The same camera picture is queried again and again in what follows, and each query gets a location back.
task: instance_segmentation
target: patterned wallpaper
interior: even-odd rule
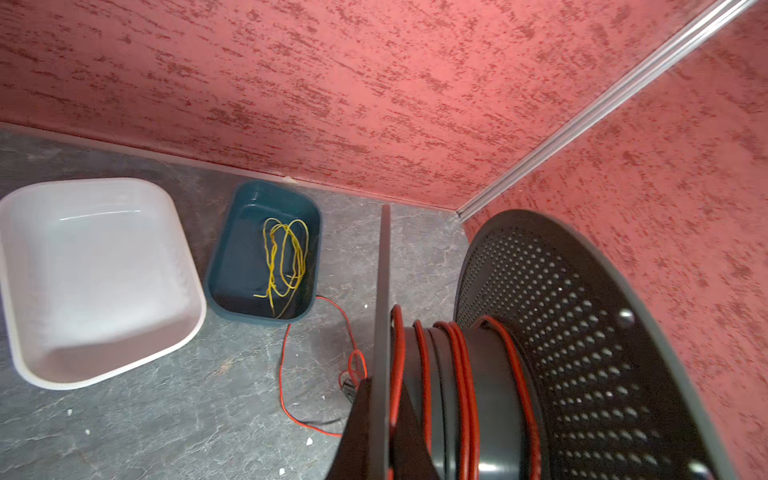
[[[5,0],[0,120],[458,208],[711,0]]]
[[[629,279],[743,480],[768,478],[768,2],[465,225],[526,208]]]

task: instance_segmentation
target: teal tray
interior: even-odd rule
[[[262,228],[264,221],[270,217],[283,223],[299,218],[310,231],[306,274],[291,304],[279,319],[274,318],[268,299],[253,296],[255,293],[264,294],[269,281]],[[232,199],[205,276],[205,297],[211,309],[224,319],[257,325],[285,325],[301,320],[315,300],[322,226],[323,216],[307,196],[258,180],[240,185]],[[293,230],[301,232],[297,236],[303,243],[303,228],[299,226],[296,229],[294,226]],[[282,243],[282,238],[279,233],[279,243]],[[293,258],[290,242],[286,244],[286,258]],[[286,262],[283,272],[291,272],[290,262]],[[275,311],[279,314],[287,298],[274,298]]]

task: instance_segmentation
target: red cord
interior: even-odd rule
[[[457,323],[449,324],[456,332],[458,344],[461,347],[462,367],[464,369],[465,390],[467,392],[467,408],[469,411],[469,480],[478,480],[480,476],[480,421],[478,419],[478,403],[475,395],[475,379],[472,376],[472,365],[469,362],[469,351],[462,329]]]
[[[349,317],[346,315],[346,312],[344,312],[344,310],[340,306],[336,305],[336,303],[333,302],[333,300],[321,295],[318,295],[317,298],[321,298],[326,302],[331,303],[331,305],[333,305],[337,309],[339,309],[341,314],[344,316],[344,320],[346,320],[346,328],[347,328],[347,331],[349,332],[349,339],[352,340],[353,351],[352,353],[349,354],[349,358],[347,359],[347,362],[346,362],[347,370],[344,370],[339,374],[339,388],[342,388],[341,377],[345,373],[349,375],[349,378],[352,380],[352,383],[355,385],[355,388],[357,388],[357,386],[360,384],[360,380],[368,378],[368,367],[366,366],[365,356],[363,356],[362,352],[357,349],[357,342],[355,342],[355,336],[352,334],[352,324],[349,322]],[[290,327],[291,325],[288,325],[288,328],[286,328],[286,335],[283,337],[283,351],[280,354],[280,368],[277,370],[277,385],[280,391],[280,406],[283,407],[283,411],[286,413],[286,415],[288,415],[288,418],[293,420],[293,422],[296,423],[297,425],[301,425],[302,427],[305,427],[310,430],[314,430],[315,432],[319,432],[324,435],[328,435],[332,437],[340,437],[341,436],[340,433],[326,432],[325,430],[318,429],[314,425],[308,425],[304,422],[301,422],[299,419],[291,415],[290,412],[288,412],[288,409],[286,409],[286,404],[283,401],[283,362],[285,361],[285,357],[286,357],[286,342],[288,340],[288,332],[290,332]],[[405,355],[405,343],[403,343],[403,355]],[[355,357],[359,358],[360,364],[362,366],[362,372],[360,372],[360,370],[358,369],[353,368],[352,364],[353,364],[353,359]]]
[[[400,305],[392,308],[392,323],[395,328],[395,345],[392,348],[392,375],[389,378],[389,434],[392,435],[397,424],[400,409],[400,393],[402,392],[402,375],[406,368],[406,332],[402,327],[402,310]]]
[[[424,335],[422,323],[416,320],[413,323],[416,332],[416,343],[419,344],[419,355],[422,357],[422,428],[424,429],[424,443],[427,452],[432,454],[432,379],[429,373],[429,352],[427,351],[427,339]]]
[[[459,462],[456,468],[458,480],[468,480],[469,478],[469,399],[466,391],[466,382],[464,380],[464,368],[462,367],[462,348],[458,344],[456,332],[449,323],[435,322],[435,327],[445,330],[451,342],[451,351],[453,353],[453,370],[456,376],[456,391],[458,393],[458,413],[460,418],[459,433]]]
[[[487,323],[493,330],[498,333],[502,340],[504,340],[504,346],[507,349],[507,357],[509,358],[509,365],[512,367],[512,372],[515,374],[515,382],[518,386],[518,394],[520,395],[520,401],[523,407],[523,413],[525,415],[525,421],[528,423],[528,435],[531,438],[531,480],[541,479],[541,440],[538,434],[538,425],[536,423],[536,417],[533,412],[533,403],[531,402],[531,394],[528,392],[528,386],[525,384],[525,374],[523,368],[520,365],[520,359],[518,358],[518,351],[515,348],[515,344],[512,342],[512,338],[509,336],[509,332],[504,328],[502,324],[496,319],[490,316],[483,316],[475,324],[481,326]]]

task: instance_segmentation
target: coiled yellow cable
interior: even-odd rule
[[[275,224],[270,229],[269,237],[266,235],[266,228],[267,225],[274,221]],[[299,237],[296,236],[296,234],[293,232],[293,224],[299,223],[304,227],[304,233],[306,234],[306,237],[304,239],[304,248],[301,247],[301,242],[299,242]],[[277,246],[277,239],[275,238],[275,233],[283,230],[285,232],[285,236],[283,237],[283,244],[282,248],[279,248]],[[292,221],[291,223],[285,224],[281,222],[280,220],[276,218],[267,218],[264,221],[264,226],[262,229],[262,234],[264,236],[264,253],[266,254],[266,266],[270,269],[270,281],[269,284],[266,287],[266,293],[263,295],[259,293],[255,293],[253,296],[256,298],[268,298],[270,299],[270,307],[272,307],[272,314],[275,315],[275,318],[278,319],[286,312],[288,309],[288,306],[290,305],[291,301],[293,300],[293,295],[296,294],[296,290],[299,288],[299,285],[301,284],[302,278],[304,278],[304,274],[306,273],[306,255],[309,252],[310,248],[310,229],[307,228],[306,223],[303,221],[296,219]],[[293,260],[291,261],[291,268],[292,268],[292,274],[288,276],[286,279],[285,274],[283,273],[283,265],[285,264],[285,256],[286,256],[286,242],[290,238],[291,247],[293,248]],[[280,292],[280,290],[277,288],[277,278],[275,277],[275,268],[277,266],[277,252],[280,251],[280,280],[283,282],[283,285],[286,287],[285,292]],[[280,315],[275,314],[275,302],[273,295],[277,295],[280,298],[285,298],[290,294],[290,298],[286,302],[286,305],[283,307],[283,311],[280,312]]]

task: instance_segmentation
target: gray tile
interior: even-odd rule
[[[201,277],[232,193],[248,180],[7,131],[0,131],[0,172],[0,197],[47,180],[139,177],[160,185],[176,203]],[[346,310],[370,357],[381,203],[300,190],[325,222],[318,293]],[[452,318],[467,246],[454,215],[393,207],[392,301],[402,305],[406,323]],[[283,334],[209,310],[197,336],[176,352],[94,386],[52,392],[15,372],[3,323],[0,477],[323,478],[338,440],[294,425],[280,409]],[[295,416],[346,417],[349,402],[336,377],[350,351],[341,316],[316,302],[286,348],[283,386]],[[327,428],[340,432],[343,421]]]

